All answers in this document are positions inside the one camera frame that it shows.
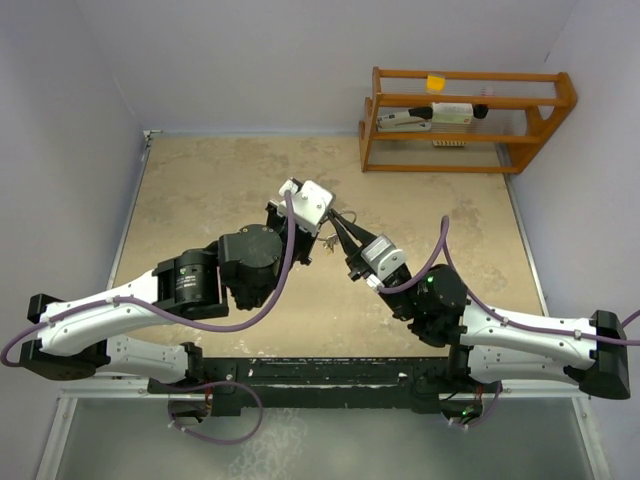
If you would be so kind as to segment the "bunch of metal keys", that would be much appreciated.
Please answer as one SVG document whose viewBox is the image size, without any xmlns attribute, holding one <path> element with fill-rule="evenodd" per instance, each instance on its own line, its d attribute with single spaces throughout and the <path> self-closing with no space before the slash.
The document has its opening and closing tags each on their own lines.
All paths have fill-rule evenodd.
<svg viewBox="0 0 640 480">
<path fill-rule="evenodd" d="M 321 242 L 323 249 L 328 255 L 333 254 L 335 252 L 336 246 L 340 243 L 339 237 L 336 233 L 333 233 L 327 237 L 319 238 L 319 241 Z"/>
</svg>

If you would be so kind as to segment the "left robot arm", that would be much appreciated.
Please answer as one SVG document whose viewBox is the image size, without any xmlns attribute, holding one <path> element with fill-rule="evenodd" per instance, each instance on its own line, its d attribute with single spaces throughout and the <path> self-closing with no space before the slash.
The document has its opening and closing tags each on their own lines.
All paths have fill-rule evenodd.
<svg viewBox="0 0 640 480">
<path fill-rule="evenodd" d="M 309 264 L 329 208 L 289 194 L 267 205 L 265 223 L 186 250 L 119 287 L 75 301 L 34 295 L 32 325 L 14 364 L 55 381 L 105 371 L 194 392 L 206 378 L 199 348 L 139 341 L 129 332 L 179 324 L 235 333 L 255 325 L 277 304 L 293 264 Z"/>
</svg>

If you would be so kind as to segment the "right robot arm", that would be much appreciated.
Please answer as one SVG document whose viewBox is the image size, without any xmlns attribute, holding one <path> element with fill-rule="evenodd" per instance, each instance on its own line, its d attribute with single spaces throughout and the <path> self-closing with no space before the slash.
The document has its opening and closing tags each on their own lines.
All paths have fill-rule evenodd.
<svg viewBox="0 0 640 480">
<path fill-rule="evenodd" d="M 411 273 L 405 253 L 336 211 L 328 215 L 345 252 L 351 280 L 364 280 L 421 342 L 448 348 L 446 383 L 456 391 L 509 379 L 568 383 L 603 399 L 631 396 L 628 347 L 632 340 L 609 311 L 554 318 L 490 306 L 453 265 L 443 217 L 425 265 Z"/>
</svg>

